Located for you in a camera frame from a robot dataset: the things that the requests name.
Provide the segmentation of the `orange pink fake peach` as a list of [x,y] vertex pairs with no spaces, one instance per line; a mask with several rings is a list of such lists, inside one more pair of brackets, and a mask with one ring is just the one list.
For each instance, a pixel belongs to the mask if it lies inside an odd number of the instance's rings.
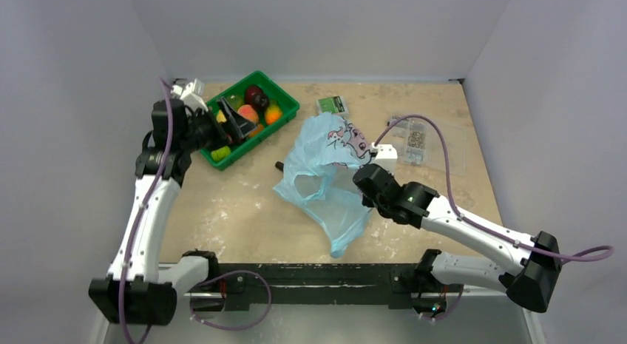
[[244,104],[239,107],[237,113],[255,124],[258,124],[260,122],[260,117],[257,111],[250,104]]

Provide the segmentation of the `lime green fake fruit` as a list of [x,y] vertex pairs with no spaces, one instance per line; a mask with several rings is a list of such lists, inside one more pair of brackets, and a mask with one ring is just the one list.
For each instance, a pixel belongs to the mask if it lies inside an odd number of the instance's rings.
[[231,148],[229,146],[222,146],[219,149],[210,151],[210,157],[215,162],[221,162],[231,154]]

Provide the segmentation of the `light blue plastic bag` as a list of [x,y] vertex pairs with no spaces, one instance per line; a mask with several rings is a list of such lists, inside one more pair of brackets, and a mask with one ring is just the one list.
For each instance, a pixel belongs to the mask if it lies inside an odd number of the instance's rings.
[[329,112],[307,118],[283,161],[274,191],[315,220],[341,258],[371,217],[353,176],[370,163],[370,144],[356,125]]

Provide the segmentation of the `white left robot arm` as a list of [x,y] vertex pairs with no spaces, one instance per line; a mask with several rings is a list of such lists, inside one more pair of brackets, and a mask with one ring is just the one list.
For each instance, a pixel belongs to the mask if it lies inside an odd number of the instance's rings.
[[114,324],[165,326],[180,297],[226,286],[214,252],[192,250],[167,270],[159,269],[160,247],[170,211],[191,166],[192,153],[241,141],[254,128],[220,98],[224,121],[207,106],[191,108],[177,98],[154,103],[152,130],[135,161],[135,194],[122,244],[106,276],[91,281],[88,295]]

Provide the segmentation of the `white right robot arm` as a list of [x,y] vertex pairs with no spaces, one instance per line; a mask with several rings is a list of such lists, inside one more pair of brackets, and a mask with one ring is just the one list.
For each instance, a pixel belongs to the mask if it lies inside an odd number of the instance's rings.
[[439,284],[468,284],[501,291],[515,304],[537,313],[549,307],[562,270],[557,238],[541,231],[532,236],[485,220],[473,226],[455,212],[449,199],[417,182],[400,185],[377,164],[363,166],[353,176],[363,203],[394,223],[452,239],[478,257],[446,252],[420,262],[417,284],[432,290]]

